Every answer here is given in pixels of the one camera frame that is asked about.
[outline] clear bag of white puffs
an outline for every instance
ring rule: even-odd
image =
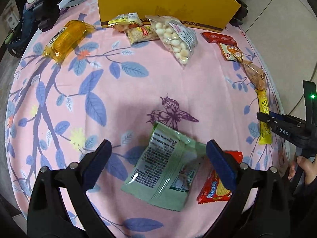
[[[177,61],[185,68],[197,46],[196,32],[173,17],[148,15],[145,17],[149,19],[166,49],[174,53]]]

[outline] yellow shoe box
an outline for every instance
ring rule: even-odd
[[[98,0],[102,27],[114,17],[136,12],[141,21],[150,24],[145,15],[172,16],[185,26],[221,32],[240,4],[235,0]]]

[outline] red candy package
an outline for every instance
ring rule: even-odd
[[[242,163],[242,158],[243,158],[242,152],[240,151],[224,151],[224,152],[231,154],[238,163]],[[198,204],[214,202],[214,201],[228,201],[230,197],[231,197],[231,191],[224,187],[216,171],[212,170],[197,197],[197,201],[198,201]]]
[[[203,32],[202,36],[207,40],[208,43],[222,43],[225,45],[236,46],[237,42],[233,37],[212,33],[212,32]]]

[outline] small snack package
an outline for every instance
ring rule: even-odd
[[[243,62],[242,51],[236,46],[227,46],[222,43],[218,43],[221,49],[222,55],[227,61]]]
[[[168,16],[147,16],[167,50],[184,68],[197,46],[196,32],[185,27],[178,19]]]
[[[108,21],[108,26],[119,32],[124,32],[127,29],[142,26],[142,22],[137,13],[134,12],[118,15],[114,19]]]
[[[256,89],[256,94],[258,96],[260,112],[270,114],[270,111],[268,109],[266,91]],[[268,126],[266,122],[260,121],[259,145],[272,144],[272,141],[273,140],[270,126]]]
[[[80,20],[71,20],[46,45],[43,56],[51,57],[61,65],[86,35],[93,33],[95,27]]]
[[[230,36],[213,32],[202,32],[202,36],[208,43],[222,43],[224,45],[237,46],[237,42]]]
[[[205,144],[155,123],[149,145],[121,190],[151,205],[180,211],[205,155]]]
[[[243,68],[248,79],[258,90],[266,90],[266,78],[264,71],[248,60],[243,60]]]
[[[156,34],[152,26],[143,26],[127,29],[124,31],[124,33],[126,33],[126,36],[131,46],[138,42],[159,39],[158,35]]]
[[[243,65],[244,72],[248,76],[253,86],[258,90],[266,89],[266,79],[264,71],[248,60],[243,59],[242,51],[236,46],[227,46],[218,43],[221,52],[226,60],[239,62]]]
[[[238,163],[242,163],[242,152],[239,151],[224,151],[231,154]],[[213,169],[205,181],[198,197],[198,204],[214,202],[214,201],[228,201],[231,197],[231,191],[226,189],[222,184],[218,174]]]

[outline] green snack bag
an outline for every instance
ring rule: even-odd
[[[121,190],[154,206],[180,211],[206,145],[155,123],[149,145]]]

